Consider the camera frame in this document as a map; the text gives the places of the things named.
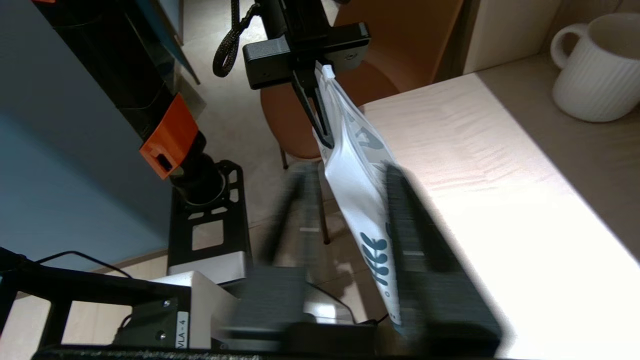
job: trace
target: label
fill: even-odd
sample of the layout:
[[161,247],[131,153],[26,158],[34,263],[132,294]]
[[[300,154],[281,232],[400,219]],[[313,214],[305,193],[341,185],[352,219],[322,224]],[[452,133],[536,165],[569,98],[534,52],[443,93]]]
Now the label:
[[175,348],[189,347],[189,313],[178,311],[178,321],[175,323]]

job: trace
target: tiled floor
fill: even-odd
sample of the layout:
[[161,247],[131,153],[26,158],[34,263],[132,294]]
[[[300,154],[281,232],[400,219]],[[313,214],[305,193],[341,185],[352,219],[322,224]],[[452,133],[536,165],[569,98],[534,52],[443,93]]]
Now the tiled floor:
[[[241,0],[241,13],[252,2]],[[323,0],[323,3],[333,21],[337,5],[332,0]],[[242,56],[238,56],[236,66],[224,79],[215,77],[211,71],[213,55],[229,28],[229,19],[228,0],[184,1],[183,49],[202,84],[195,85],[185,76],[183,94],[190,106],[194,104],[192,112],[208,141],[205,151],[215,160],[228,159],[243,167],[250,236],[253,251],[258,252],[273,221],[275,204],[284,190],[287,173],[281,168],[278,144],[264,120],[259,93],[248,86]],[[256,17],[244,32],[241,46],[264,39],[261,20]],[[330,197],[330,192],[325,191],[323,195]],[[383,301],[334,200],[325,202],[325,211],[332,242],[320,244],[317,263],[310,269],[312,281],[351,307],[357,322],[381,318],[387,313]],[[290,227],[295,225],[296,215],[292,213],[294,220]],[[201,231],[196,246],[214,245],[219,241],[214,233]],[[295,245],[295,237],[291,233],[285,235],[278,255],[280,265],[296,264]],[[162,277],[166,272],[166,257],[129,266],[126,270],[138,279]],[[47,301],[35,297],[15,302],[0,338],[0,360],[30,358],[48,307]],[[63,341],[111,343],[118,325],[130,312],[131,309],[124,306],[75,302]],[[385,320],[381,330],[389,336],[390,329]]]

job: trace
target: white pouch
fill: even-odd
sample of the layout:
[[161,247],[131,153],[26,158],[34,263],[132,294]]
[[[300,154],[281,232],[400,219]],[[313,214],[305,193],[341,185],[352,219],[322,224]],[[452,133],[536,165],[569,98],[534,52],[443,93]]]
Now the white pouch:
[[371,269],[389,318],[400,325],[384,182],[385,164],[396,161],[380,134],[338,84],[331,65],[316,63],[316,79],[334,141],[333,150],[318,141],[324,174]]

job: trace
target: tabletop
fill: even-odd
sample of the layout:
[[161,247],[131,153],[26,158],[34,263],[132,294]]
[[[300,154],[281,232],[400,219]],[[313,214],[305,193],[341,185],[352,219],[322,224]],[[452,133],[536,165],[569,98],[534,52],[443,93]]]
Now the tabletop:
[[573,119],[557,74],[535,56],[363,111],[503,325],[499,357],[640,358],[640,115]]

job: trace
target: black strap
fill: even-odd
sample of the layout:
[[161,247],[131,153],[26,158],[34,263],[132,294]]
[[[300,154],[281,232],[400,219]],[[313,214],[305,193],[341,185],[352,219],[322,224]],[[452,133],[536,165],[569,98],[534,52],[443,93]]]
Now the black strap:
[[249,27],[251,19],[258,14],[259,4],[253,4],[240,20],[240,0],[231,0],[231,30],[222,39],[216,54],[213,56],[213,73],[219,78],[229,75],[236,62],[240,35]]

